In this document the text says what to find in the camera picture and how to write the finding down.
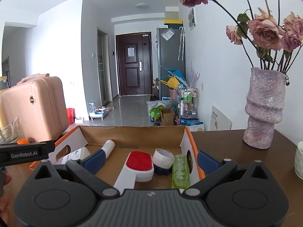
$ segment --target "white bottle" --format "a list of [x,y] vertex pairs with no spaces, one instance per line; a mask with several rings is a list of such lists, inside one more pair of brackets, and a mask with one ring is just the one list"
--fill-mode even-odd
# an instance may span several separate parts
[[184,109],[184,102],[183,102],[183,100],[181,100],[181,103],[180,103],[180,115],[183,115],[183,109]]
[[115,147],[115,143],[112,140],[106,141],[106,143],[103,145],[101,149],[104,150],[106,158],[109,157],[114,147]]

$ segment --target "hallway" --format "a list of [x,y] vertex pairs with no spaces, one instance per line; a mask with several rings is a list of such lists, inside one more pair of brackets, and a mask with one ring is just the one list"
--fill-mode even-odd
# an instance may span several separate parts
[[114,99],[110,106],[115,109],[108,112],[103,120],[95,118],[84,121],[91,126],[152,126],[147,112],[150,96],[120,96]]

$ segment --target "refrigerator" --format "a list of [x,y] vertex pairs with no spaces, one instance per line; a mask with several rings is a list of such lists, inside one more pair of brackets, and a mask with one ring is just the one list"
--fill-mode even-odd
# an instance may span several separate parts
[[[175,34],[169,40],[166,40],[163,36],[161,36],[161,34],[166,30],[167,29],[163,28],[157,29],[159,80],[168,74],[168,72],[165,71],[165,68],[179,69],[185,77],[185,52],[184,58],[182,60],[182,48],[180,53],[180,60],[178,60],[181,30],[173,29]],[[162,100],[162,97],[169,97],[169,88],[160,82],[159,99]]]

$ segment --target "human hand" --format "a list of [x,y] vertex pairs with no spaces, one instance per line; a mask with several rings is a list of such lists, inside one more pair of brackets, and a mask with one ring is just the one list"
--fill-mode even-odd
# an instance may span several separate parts
[[[12,180],[11,175],[6,175],[4,185],[7,185]],[[0,197],[0,217],[3,221],[8,225],[9,224],[9,197],[6,194],[5,190],[3,191],[3,195]]]

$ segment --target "suitcase handle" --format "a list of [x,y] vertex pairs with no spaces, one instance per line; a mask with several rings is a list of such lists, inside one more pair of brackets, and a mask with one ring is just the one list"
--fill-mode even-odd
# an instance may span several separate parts
[[45,74],[40,74],[40,73],[34,74],[34,75],[31,75],[31,76],[22,78],[22,80],[21,80],[20,82],[18,82],[17,85],[22,84],[22,83],[24,83],[24,82],[28,82],[28,81],[33,80],[33,79],[45,78],[45,77],[49,77],[49,73],[45,73]]

